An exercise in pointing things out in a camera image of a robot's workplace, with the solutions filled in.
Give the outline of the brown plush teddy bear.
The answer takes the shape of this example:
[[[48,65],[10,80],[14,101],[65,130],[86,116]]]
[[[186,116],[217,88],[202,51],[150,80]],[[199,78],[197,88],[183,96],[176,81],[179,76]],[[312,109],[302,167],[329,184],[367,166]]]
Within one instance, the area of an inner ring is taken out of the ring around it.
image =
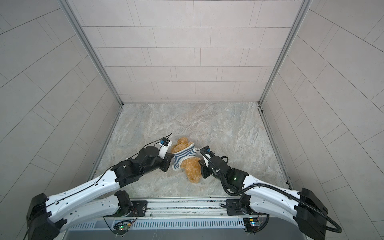
[[[171,153],[175,154],[181,150],[184,150],[185,148],[187,148],[192,143],[193,142],[190,142],[188,140],[188,138],[182,137],[182,138],[178,139],[175,146],[172,146]],[[196,155],[196,157],[184,160],[181,164],[180,170],[185,171],[188,180],[193,184],[198,184],[202,178],[201,166],[199,164],[199,160],[201,160],[201,159],[198,158]]]

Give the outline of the blue white striped knit sweater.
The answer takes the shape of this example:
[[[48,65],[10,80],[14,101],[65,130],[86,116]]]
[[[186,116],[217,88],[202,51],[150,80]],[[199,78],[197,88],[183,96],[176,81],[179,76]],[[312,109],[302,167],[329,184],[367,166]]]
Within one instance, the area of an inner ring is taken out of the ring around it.
[[[179,171],[181,169],[181,164],[184,160],[189,158],[196,157],[198,149],[195,148],[195,143],[192,143],[184,150],[181,150],[174,154],[172,169]]]

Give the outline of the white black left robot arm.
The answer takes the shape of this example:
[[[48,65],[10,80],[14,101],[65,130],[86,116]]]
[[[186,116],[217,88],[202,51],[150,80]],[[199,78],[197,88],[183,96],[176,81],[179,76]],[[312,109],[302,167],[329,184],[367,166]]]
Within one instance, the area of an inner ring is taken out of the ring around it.
[[[132,208],[122,188],[156,169],[167,172],[174,154],[168,147],[147,146],[102,175],[60,194],[34,196],[27,212],[28,240],[53,240],[62,231],[102,216],[121,217]]]

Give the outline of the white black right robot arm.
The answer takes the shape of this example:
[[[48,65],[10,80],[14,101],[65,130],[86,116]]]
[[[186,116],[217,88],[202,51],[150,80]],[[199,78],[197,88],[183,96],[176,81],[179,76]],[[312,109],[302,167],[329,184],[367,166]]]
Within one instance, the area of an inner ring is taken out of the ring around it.
[[[218,156],[203,155],[202,174],[220,180],[230,196],[240,196],[240,208],[247,215],[267,214],[288,221],[313,240],[324,240],[328,209],[310,190],[287,190],[231,168]]]

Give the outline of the right green circuit board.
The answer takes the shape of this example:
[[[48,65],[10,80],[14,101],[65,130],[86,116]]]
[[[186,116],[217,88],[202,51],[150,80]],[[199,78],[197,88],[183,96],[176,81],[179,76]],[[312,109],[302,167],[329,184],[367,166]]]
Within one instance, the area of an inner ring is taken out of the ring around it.
[[[260,230],[260,222],[258,220],[244,218],[244,231],[249,234],[257,233]]]

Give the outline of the green circuit board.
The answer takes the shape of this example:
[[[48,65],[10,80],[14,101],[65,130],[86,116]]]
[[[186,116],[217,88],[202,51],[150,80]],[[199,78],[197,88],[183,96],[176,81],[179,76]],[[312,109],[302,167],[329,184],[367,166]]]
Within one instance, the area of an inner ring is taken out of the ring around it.
[[[260,222],[258,220],[244,218],[244,231],[249,234],[257,233],[260,230]]]
[[[118,222],[114,225],[114,232],[115,232],[115,235],[117,236],[123,236],[125,235],[129,229],[131,228],[133,222],[130,221],[130,220],[126,220],[126,221],[121,221],[121,222]]]

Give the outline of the left green circuit board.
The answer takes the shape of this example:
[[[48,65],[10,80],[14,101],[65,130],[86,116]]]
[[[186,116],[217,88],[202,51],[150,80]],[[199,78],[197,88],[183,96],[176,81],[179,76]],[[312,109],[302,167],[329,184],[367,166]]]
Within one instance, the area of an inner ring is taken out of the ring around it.
[[[123,236],[125,235],[129,229],[131,228],[133,222],[130,221],[130,220],[126,220],[126,221],[121,221],[121,222],[118,222],[114,225],[114,232],[115,232],[115,235],[117,236]]]

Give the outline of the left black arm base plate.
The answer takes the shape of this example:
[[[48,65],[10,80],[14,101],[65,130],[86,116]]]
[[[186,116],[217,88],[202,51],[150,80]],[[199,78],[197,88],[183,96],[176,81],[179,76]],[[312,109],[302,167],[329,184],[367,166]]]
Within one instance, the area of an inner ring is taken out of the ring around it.
[[[133,200],[132,201],[133,207],[132,211],[127,215],[128,218],[141,218],[146,215],[147,207],[148,207],[148,201],[144,200]]]

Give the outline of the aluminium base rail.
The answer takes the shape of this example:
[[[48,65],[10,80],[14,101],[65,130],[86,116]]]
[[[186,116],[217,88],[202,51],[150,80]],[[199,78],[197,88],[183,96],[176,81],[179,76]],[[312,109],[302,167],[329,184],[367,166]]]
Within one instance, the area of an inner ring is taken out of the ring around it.
[[[239,198],[235,197],[132,199],[132,201],[148,201],[148,207],[144,217],[99,217],[94,220],[76,224],[70,229],[72,231],[94,232],[109,230],[115,235],[113,230],[114,225],[121,221],[130,220],[133,224],[128,232],[138,230],[194,229],[242,229],[244,231],[243,219],[250,218],[260,222],[260,230],[254,234],[266,233],[268,230],[271,230],[273,233],[282,233],[282,227],[274,227],[272,225],[272,220],[276,217],[271,215],[228,216],[227,210],[221,207],[221,204],[225,204],[227,199],[239,200]]]

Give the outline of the left aluminium corner post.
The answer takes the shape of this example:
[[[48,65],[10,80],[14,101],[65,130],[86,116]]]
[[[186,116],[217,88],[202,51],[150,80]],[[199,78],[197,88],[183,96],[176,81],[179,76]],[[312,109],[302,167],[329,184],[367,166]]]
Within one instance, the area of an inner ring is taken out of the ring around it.
[[[95,65],[96,69],[98,70],[99,74],[103,78],[103,80],[106,82],[109,89],[112,91],[114,97],[118,101],[119,105],[122,107],[124,103],[122,102],[118,92],[116,91],[116,88],[111,82],[111,79],[109,78],[107,72],[105,71],[105,68],[103,67],[100,58],[97,56],[97,53],[95,49],[92,47],[88,37],[86,36],[85,31],[83,30],[80,22],[75,16],[74,11],[72,10],[70,4],[66,0],[58,0],[58,3],[60,7],[62,8],[64,14],[66,15],[67,19],[69,20],[71,26],[73,27],[75,33],[77,34],[78,38],[80,39],[80,42],[84,46],[85,50],[89,54],[89,57],[91,58],[93,64]]]

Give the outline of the aluminium corner post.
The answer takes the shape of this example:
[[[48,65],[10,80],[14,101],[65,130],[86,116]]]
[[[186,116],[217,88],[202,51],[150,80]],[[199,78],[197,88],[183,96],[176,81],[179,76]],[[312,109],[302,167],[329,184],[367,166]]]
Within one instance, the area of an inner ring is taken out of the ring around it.
[[[267,95],[273,85],[273,82],[275,80],[275,78],[277,77],[277,74],[284,62],[284,59],[285,57],[287,56],[288,54],[288,51],[300,29],[300,26],[310,8],[310,5],[311,5],[311,0],[304,0],[299,8],[299,11],[298,11],[298,14],[293,22],[293,25],[291,27],[291,30],[289,31],[289,34],[287,36],[287,39],[285,40],[285,43],[283,45],[283,48],[281,50],[281,53],[277,59],[277,62],[272,70],[272,73],[270,75],[270,78],[267,82],[267,85],[266,85],[266,88],[265,90],[263,91],[262,93],[262,96],[261,96],[261,99],[259,101],[259,106],[262,107],[262,105],[264,104],[266,98],[267,98]]]
[[[122,102],[118,92],[116,91],[116,88],[111,82],[111,79],[109,78],[107,72],[105,71],[105,68],[103,67],[100,58],[97,56],[97,53],[95,49],[92,47],[88,37],[86,36],[85,31],[83,30],[80,22],[75,16],[74,11],[72,10],[70,4],[66,0],[58,0],[58,3],[60,7],[62,8],[64,14],[66,15],[67,19],[69,20],[71,26],[73,27],[75,33],[77,34],[78,38],[80,39],[80,42],[84,46],[85,50],[89,54],[89,57],[91,58],[93,64],[95,65],[96,69],[98,70],[99,74],[103,78],[103,80],[106,82],[109,89],[112,91],[114,97],[118,101],[119,105],[122,107],[124,103]]]

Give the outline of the right aluminium corner post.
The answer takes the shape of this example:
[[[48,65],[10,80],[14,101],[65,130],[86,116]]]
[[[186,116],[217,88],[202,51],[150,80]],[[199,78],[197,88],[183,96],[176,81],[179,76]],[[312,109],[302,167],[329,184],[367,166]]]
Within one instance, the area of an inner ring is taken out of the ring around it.
[[[277,62],[272,70],[272,73],[270,75],[270,78],[267,82],[267,85],[266,85],[266,88],[265,90],[263,91],[262,93],[262,96],[261,96],[261,99],[259,101],[259,106],[262,107],[262,105],[264,104],[266,98],[267,98],[267,95],[273,85],[273,82],[275,80],[275,78],[277,77],[277,74],[284,62],[284,59],[285,57],[287,56],[288,54],[288,51],[300,29],[300,26],[310,8],[310,5],[311,5],[311,0],[304,0],[299,8],[299,11],[298,11],[298,14],[293,22],[293,25],[291,27],[291,30],[289,31],[289,34],[287,36],[287,39],[285,40],[285,43],[283,45],[283,48],[281,50],[281,53],[277,59]]]

